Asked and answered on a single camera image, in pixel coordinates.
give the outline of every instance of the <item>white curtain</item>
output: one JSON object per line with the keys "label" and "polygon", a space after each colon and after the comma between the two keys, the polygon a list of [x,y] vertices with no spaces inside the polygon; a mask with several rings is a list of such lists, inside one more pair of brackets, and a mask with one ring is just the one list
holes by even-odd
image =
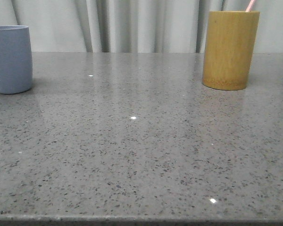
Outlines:
{"label": "white curtain", "polygon": [[[203,52],[208,12],[249,0],[0,0],[0,25],[27,25],[33,51]],[[283,0],[257,0],[254,52],[283,53]]]}

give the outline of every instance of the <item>gray countertop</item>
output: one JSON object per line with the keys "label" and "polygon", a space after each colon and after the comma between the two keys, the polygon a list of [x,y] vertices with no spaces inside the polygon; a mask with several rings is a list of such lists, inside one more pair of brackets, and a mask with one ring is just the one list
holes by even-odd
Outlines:
{"label": "gray countertop", "polygon": [[283,223],[283,54],[239,91],[202,63],[34,53],[33,88],[0,94],[0,225]]}

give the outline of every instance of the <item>countertop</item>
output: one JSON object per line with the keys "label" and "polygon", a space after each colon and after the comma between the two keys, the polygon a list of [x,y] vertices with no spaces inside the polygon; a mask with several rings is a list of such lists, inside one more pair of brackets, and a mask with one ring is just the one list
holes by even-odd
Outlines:
{"label": "countertop", "polygon": [[0,94],[0,226],[283,224],[283,54],[246,89],[202,54],[33,53]]}

